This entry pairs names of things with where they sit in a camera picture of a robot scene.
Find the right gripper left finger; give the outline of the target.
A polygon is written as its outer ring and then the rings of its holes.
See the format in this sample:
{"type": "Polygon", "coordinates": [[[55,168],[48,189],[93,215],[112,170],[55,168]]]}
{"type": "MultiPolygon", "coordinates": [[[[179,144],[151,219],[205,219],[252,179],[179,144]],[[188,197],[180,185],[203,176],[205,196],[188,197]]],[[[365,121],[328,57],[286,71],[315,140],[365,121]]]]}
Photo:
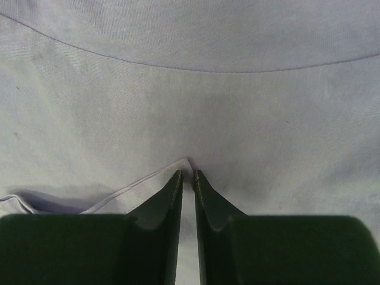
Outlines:
{"type": "Polygon", "coordinates": [[[1,218],[2,284],[174,284],[183,174],[128,214],[1,218]]]}

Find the purple t shirt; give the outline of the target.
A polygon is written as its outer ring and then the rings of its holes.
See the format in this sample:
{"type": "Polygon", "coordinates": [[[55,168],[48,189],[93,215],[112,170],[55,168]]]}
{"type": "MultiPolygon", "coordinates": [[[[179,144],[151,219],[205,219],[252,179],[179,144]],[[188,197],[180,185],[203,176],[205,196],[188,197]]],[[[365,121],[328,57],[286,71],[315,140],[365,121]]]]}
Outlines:
{"type": "Polygon", "coordinates": [[[117,212],[178,168],[379,238],[379,2],[1,2],[2,196],[117,212]]]}

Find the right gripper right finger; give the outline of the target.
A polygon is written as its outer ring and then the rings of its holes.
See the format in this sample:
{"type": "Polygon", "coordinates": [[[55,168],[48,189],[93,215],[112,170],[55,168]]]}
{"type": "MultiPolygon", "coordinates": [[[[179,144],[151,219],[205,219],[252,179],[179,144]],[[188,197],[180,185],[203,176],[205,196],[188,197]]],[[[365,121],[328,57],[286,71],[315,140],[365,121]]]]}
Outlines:
{"type": "Polygon", "coordinates": [[[250,216],[194,173],[202,284],[378,284],[379,250],[350,216],[250,216]]]}

